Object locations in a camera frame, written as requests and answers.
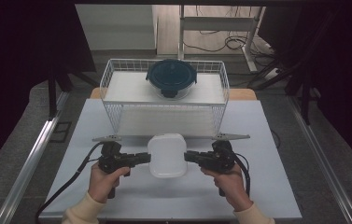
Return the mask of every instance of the hand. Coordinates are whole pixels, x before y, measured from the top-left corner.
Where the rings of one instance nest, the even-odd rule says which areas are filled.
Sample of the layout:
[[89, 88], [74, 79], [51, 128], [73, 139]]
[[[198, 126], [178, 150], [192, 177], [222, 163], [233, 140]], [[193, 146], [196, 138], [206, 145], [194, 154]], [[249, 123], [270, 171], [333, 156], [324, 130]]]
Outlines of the hand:
[[235, 164], [227, 174], [220, 174], [205, 168], [201, 169], [205, 175], [214, 177], [214, 183], [225, 192], [225, 198], [235, 212], [247, 210], [253, 202], [248, 198], [240, 166]]
[[92, 166], [88, 193], [98, 203], [106, 203], [109, 191], [120, 184], [120, 176], [130, 172], [129, 167], [122, 167], [112, 174], [99, 168], [98, 162]]

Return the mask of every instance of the sleeve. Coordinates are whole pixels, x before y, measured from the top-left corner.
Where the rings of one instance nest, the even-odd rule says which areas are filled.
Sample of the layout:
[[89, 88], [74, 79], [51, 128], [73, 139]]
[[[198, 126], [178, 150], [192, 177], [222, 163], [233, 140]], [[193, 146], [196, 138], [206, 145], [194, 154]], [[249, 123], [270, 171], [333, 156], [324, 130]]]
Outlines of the sleeve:
[[240, 224], [275, 224], [275, 220], [266, 217], [254, 203], [241, 212], [233, 212]]
[[105, 206], [98, 203], [88, 192], [85, 197], [73, 207], [67, 208], [63, 214], [62, 224], [97, 224], [97, 215]]

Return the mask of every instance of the white table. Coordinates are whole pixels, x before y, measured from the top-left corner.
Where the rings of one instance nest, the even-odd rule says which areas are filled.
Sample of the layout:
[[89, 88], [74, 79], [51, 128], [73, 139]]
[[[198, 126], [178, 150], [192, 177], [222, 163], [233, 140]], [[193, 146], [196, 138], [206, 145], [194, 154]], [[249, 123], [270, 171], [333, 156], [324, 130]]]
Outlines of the white table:
[[[260, 101], [230, 101], [220, 130], [249, 134], [250, 139], [231, 141], [233, 150], [250, 165], [251, 199], [268, 217], [301, 218], [283, 164], [275, 147]], [[65, 152], [50, 189], [50, 197], [76, 171], [92, 148], [94, 137], [113, 133], [101, 100], [89, 99]], [[146, 152], [149, 139], [123, 139], [121, 152]], [[212, 150], [209, 139], [186, 139], [188, 150]], [[91, 159], [100, 156], [97, 148]], [[44, 210], [43, 218], [60, 218], [77, 203], [89, 185], [90, 165], [79, 178]], [[232, 208], [218, 195], [212, 177], [203, 175], [195, 163], [185, 175], [170, 179], [154, 177], [148, 164], [137, 165], [122, 177], [116, 197], [109, 200], [99, 218], [116, 220], [232, 220]]]

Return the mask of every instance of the black controller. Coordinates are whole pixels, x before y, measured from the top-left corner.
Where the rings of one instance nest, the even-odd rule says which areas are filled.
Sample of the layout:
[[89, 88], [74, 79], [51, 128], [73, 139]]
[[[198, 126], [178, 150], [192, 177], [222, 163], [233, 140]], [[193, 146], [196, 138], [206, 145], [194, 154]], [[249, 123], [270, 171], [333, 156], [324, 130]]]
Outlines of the black controller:
[[[121, 144], [117, 142], [105, 142], [102, 147], [102, 156], [99, 158], [99, 167], [108, 174], [112, 174], [121, 167], [135, 167], [138, 164], [150, 162], [150, 155], [147, 152], [126, 154], [120, 153]], [[113, 188], [108, 198], [115, 197], [115, 188]]]
[[[197, 163], [200, 167], [221, 174], [227, 173], [234, 166], [234, 153], [229, 141], [216, 141], [212, 144], [213, 151], [198, 152], [188, 150], [184, 153], [185, 161]], [[225, 192], [219, 189], [219, 195], [225, 196]]]

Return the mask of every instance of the wire basket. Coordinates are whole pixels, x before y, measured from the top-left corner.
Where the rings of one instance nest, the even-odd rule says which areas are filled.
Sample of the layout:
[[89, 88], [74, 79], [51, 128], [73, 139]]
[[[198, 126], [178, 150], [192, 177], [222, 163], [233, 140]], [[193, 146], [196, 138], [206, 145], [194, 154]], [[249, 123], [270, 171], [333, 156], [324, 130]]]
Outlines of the wire basket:
[[180, 100], [159, 97], [146, 81], [160, 60], [111, 59], [100, 83], [100, 95], [115, 134], [153, 136], [179, 133], [212, 137], [219, 131], [229, 99], [225, 65], [220, 61], [183, 61], [197, 71], [197, 83]]

